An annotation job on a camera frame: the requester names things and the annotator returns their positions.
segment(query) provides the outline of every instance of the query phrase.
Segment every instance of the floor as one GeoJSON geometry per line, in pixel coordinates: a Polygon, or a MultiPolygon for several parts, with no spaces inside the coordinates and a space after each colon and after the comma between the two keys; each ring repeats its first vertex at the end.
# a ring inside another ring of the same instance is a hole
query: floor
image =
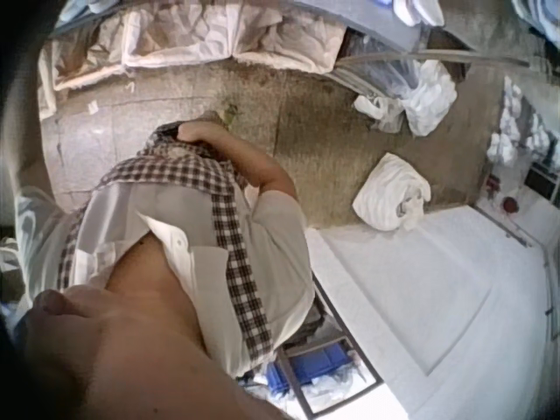
{"type": "Polygon", "coordinates": [[[57,201],[68,211],[117,161],[133,156],[159,124],[207,109],[237,113],[230,129],[258,144],[294,178],[310,226],[355,223],[355,194],[390,151],[430,182],[427,210],[478,197],[490,134],[499,121],[503,74],[473,67],[439,127],[414,138],[404,127],[370,130],[352,109],[355,93],[326,78],[226,60],[113,77],[73,91],[43,122],[44,149],[57,201]],[[90,115],[88,104],[99,110],[90,115]]]}

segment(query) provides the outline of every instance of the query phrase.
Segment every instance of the blue plastic crate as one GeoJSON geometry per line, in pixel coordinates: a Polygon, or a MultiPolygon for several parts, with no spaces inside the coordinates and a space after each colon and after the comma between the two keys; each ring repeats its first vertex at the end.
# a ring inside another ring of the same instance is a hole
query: blue plastic crate
{"type": "MultiPolygon", "coordinates": [[[[290,358],[291,368],[300,385],[312,383],[312,379],[328,375],[351,361],[352,359],[339,343],[331,344],[312,353],[290,358]]],[[[269,364],[266,378],[269,381],[269,389],[273,394],[283,393],[290,389],[282,369],[276,362],[269,364]]]]}

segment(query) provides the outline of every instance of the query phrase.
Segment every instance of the checkered apron strap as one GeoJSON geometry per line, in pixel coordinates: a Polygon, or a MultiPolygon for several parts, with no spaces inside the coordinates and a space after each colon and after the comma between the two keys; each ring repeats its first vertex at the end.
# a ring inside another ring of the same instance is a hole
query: checkered apron strap
{"type": "MultiPolygon", "coordinates": [[[[165,134],[165,130],[171,130],[169,127],[158,130],[137,157],[115,166],[95,190],[115,183],[159,183],[193,188],[212,197],[216,240],[229,253],[227,289],[252,365],[256,366],[270,357],[272,334],[258,296],[235,205],[233,182],[237,174],[231,162],[212,158],[214,152],[208,147],[170,140],[165,134]]],[[[59,264],[59,289],[70,284],[78,233],[88,204],[73,215],[59,264]]]]}
{"type": "Polygon", "coordinates": [[[212,213],[218,245],[229,252],[226,274],[229,296],[241,334],[247,344],[249,357],[256,366],[272,353],[272,335],[263,303],[256,290],[235,206],[235,196],[213,195],[212,213]]]}

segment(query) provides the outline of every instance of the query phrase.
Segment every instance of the person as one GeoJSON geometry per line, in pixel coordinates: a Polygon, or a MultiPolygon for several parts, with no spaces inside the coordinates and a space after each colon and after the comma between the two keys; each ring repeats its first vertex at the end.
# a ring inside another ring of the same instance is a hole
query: person
{"type": "Polygon", "coordinates": [[[17,344],[56,417],[283,418],[233,378],[269,361],[312,306],[290,176],[205,114],[156,129],[64,213],[42,153],[35,41],[5,93],[1,146],[26,282],[17,344]]]}

